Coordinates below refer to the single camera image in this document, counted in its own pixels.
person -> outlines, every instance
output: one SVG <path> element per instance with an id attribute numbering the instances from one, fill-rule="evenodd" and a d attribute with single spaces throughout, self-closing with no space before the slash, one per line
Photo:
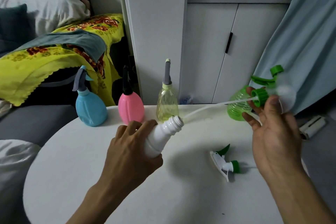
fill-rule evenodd
<path id="1" fill-rule="evenodd" d="M 253 88 L 247 88 L 250 94 Z M 286 224 L 334 224 L 336 218 L 322 200 L 301 163 L 301 137 L 295 118 L 281 114 L 278 96 L 271 96 L 265 108 L 249 103 L 259 115 L 243 113 L 253 130 L 253 157 Z M 157 125 L 132 121 L 120 126 L 107 150 L 98 182 L 87 192 L 67 224 L 102 224 L 127 195 L 162 166 L 162 156 L 144 155 L 146 137 Z"/>

light blue curtain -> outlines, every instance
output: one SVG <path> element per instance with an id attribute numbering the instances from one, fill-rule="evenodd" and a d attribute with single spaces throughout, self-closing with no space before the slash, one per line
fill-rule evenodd
<path id="1" fill-rule="evenodd" d="M 254 75 L 271 78 L 278 64 L 297 91 L 294 114 L 336 88 L 336 0 L 292 0 Z"/>

tabletop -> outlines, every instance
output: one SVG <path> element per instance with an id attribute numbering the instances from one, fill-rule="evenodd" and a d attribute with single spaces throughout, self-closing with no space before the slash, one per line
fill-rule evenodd
<path id="1" fill-rule="evenodd" d="M 180 106 L 180 116 L 200 107 Z M 154 119 L 155 111 L 156 106 L 146 106 L 145 119 Z M 121 124 L 117 107 L 109 107 L 103 125 L 88 127 L 77 118 L 45 144 L 23 190 L 31 224 L 64 224 L 72 216 L 97 182 L 107 148 Z M 228 183 L 214 167 L 209 152 L 229 143 L 226 161 L 255 167 L 252 130 L 246 122 L 230 119 L 226 107 L 198 113 L 167 143 L 163 166 L 129 194 L 106 223 L 283 223 L 256 168 L 242 169 Z"/>

person's left hand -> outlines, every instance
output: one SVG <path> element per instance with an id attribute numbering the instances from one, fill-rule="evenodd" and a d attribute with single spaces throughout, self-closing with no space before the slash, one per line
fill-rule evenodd
<path id="1" fill-rule="evenodd" d="M 131 121 L 118 128 L 107 150 L 105 165 L 97 185 L 108 192 L 128 194 L 163 164 L 162 155 L 145 156 L 145 140 L 157 125 L 155 120 L 141 124 Z"/>

yellow floral cloth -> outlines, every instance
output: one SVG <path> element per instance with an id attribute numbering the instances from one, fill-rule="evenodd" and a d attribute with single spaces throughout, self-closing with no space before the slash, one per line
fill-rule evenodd
<path id="1" fill-rule="evenodd" d="M 12 52 L 0 59 L 0 99 L 20 106 L 44 79 L 59 69 L 86 66 L 91 91 L 97 94 L 106 106 L 115 105 L 112 98 L 112 83 L 119 79 L 110 57 L 111 44 L 124 36 L 122 14 L 104 14 L 91 17 L 55 30 L 67 32 L 82 29 L 99 35 L 107 49 L 97 63 L 90 59 L 84 49 L 56 44 Z"/>

